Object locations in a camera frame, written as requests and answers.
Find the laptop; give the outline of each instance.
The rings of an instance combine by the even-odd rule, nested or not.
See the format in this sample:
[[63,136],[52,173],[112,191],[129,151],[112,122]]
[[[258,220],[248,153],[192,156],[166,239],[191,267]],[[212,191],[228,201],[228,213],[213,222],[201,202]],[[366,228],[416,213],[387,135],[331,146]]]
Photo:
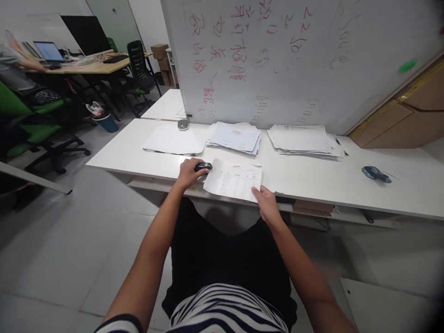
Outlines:
[[56,65],[65,62],[53,42],[34,42],[34,45],[45,59],[42,65]]

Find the black mesh chair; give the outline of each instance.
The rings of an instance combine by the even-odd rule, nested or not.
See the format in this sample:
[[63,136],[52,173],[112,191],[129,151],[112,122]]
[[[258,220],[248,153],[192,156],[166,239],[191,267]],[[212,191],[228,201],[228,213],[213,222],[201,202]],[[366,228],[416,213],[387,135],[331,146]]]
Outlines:
[[[111,85],[113,85],[112,88],[116,92],[123,96],[123,99],[125,100],[126,104],[128,104],[136,118],[140,118],[139,111],[136,110],[136,107],[139,105],[151,106],[154,104],[154,101],[147,99],[145,95],[148,95],[151,90],[155,88],[155,81],[148,71],[145,63],[145,54],[143,51],[142,42],[140,40],[133,41],[127,45],[127,49],[133,77],[126,77],[127,82],[123,85]],[[127,97],[129,94],[135,95],[136,97],[143,96],[145,102],[133,106]]]

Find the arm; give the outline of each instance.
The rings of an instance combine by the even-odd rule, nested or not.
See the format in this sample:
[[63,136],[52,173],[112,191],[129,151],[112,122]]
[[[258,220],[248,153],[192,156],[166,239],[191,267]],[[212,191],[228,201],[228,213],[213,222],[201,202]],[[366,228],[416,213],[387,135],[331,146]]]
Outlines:
[[25,67],[27,69],[33,69],[38,72],[46,72],[48,69],[43,67],[37,60],[35,60],[33,57],[31,57],[29,54],[23,51],[20,44],[12,38],[10,41],[10,46],[16,50],[18,53],[20,53],[22,56],[24,56],[26,59],[18,59],[18,64],[22,67]]
[[260,187],[260,191],[253,187],[252,191],[258,200],[260,215],[270,227],[314,331],[316,333],[356,333],[356,329],[336,303],[327,280],[282,220],[274,194],[264,186]]
[[194,172],[197,163],[192,158],[180,165],[180,174],[162,207],[148,228],[134,264],[120,287],[103,322],[116,315],[131,314],[139,319],[143,331],[148,330],[162,278],[163,264],[174,234],[180,200],[185,190],[208,169]]

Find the blue trash bin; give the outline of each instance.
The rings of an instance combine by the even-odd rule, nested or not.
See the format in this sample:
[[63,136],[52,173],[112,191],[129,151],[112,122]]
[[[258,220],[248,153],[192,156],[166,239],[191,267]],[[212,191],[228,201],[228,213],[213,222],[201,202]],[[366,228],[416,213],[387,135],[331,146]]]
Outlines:
[[94,121],[98,122],[100,126],[102,126],[107,132],[114,133],[119,129],[117,124],[114,122],[114,119],[111,118],[111,114],[108,114],[106,117],[101,119],[94,119]]

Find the black and white striped shirt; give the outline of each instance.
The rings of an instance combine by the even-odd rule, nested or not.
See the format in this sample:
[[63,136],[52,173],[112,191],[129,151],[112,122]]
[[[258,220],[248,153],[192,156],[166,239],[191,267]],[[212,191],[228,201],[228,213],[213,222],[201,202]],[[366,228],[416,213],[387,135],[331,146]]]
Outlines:
[[[111,318],[96,333],[142,333],[134,316]],[[166,332],[288,332],[279,311],[250,291],[230,284],[212,284],[184,299]]]

